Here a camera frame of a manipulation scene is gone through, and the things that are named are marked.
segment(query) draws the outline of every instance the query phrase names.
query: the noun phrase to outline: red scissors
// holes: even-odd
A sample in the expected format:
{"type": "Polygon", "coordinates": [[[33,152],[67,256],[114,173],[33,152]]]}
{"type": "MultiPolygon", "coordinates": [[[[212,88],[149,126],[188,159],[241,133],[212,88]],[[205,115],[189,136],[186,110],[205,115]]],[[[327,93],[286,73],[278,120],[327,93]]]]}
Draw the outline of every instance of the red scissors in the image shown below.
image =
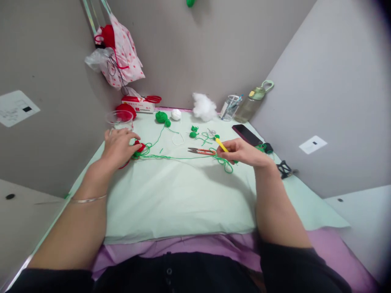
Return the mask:
{"type": "Polygon", "coordinates": [[[162,101],[162,98],[159,96],[144,96],[143,98],[146,102],[150,102],[153,104],[158,104],[162,101]]]}
{"type": "Polygon", "coordinates": [[[215,155],[216,154],[216,152],[214,152],[214,151],[205,150],[205,149],[189,148],[189,150],[191,150],[191,151],[188,151],[190,153],[197,153],[200,155],[215,155]]]}

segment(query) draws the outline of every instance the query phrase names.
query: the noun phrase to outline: black phone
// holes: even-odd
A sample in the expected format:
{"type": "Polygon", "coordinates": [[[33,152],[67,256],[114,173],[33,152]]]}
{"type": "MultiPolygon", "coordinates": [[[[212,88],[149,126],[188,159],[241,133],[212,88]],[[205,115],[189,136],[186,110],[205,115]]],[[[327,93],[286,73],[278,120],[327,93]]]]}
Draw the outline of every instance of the black phone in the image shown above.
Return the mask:
{"type": "Polygon", "coordinates": [[[235,130],[237,134],[241,138],[243,138],[246,142],[251,144],[252,146],[257,146],[259,144],[263,144],[262,140],[260,140],[254,133],[252,133],[246,126],[243,124],[238,124],[232,126],[232,129],[235,130]]]}

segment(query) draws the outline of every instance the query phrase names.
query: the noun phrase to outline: silver bracelet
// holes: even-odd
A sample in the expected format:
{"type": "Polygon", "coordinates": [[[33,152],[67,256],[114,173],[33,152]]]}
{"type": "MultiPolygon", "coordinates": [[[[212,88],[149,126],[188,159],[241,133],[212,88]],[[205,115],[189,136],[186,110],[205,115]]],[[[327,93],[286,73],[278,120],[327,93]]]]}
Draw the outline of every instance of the silver bracelet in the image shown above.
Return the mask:
{"type": "Polygon", "coordinates": [[[102,198],[105,198],[107,196],[107,194],[105,194],[104,196],[101,196],[101,197],[95,197],[94,199],[82,199],[82,200],[77,200],[77,199],[70,199],[71,202],[73,203],[86,203],[86,202],[92,202],[92,201],[97,201],[98,199],[102,199],[102,198]]]}

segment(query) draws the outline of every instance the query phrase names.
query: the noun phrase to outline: black sleeve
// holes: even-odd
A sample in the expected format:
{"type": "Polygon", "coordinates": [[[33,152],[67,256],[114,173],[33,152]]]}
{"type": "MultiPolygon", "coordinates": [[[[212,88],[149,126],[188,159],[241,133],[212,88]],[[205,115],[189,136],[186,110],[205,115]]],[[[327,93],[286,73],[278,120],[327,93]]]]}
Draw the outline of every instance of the black sleeve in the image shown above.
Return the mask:
{"type": "Polygon", "coordinates": [[[313,248],[262,243],[260,252],[268,293],[351,293],[349,284],[313,248]]]}
{"type": "Polygon", "coordinates": [[[92,273],[85,270],[25,269],[8,293],[92,292],[92,273]]]}

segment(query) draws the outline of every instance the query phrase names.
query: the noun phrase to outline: black shirt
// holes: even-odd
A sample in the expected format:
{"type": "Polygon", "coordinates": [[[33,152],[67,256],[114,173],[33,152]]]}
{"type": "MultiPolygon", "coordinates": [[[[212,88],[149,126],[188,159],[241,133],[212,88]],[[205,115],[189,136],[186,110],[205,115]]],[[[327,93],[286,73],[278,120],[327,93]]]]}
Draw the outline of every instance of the black shirt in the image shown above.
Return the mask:
{"type": "MultiPolygon", "coordinates": [[[[260,251],[268,293],[351,292],[314,249],[262,244],[260,251]]],[[[198,252],[135,256],[108,268],[96,282],[91,275],[85,270],[25,269],[9,292],[260,292],[236,261],[198,252]]]]}

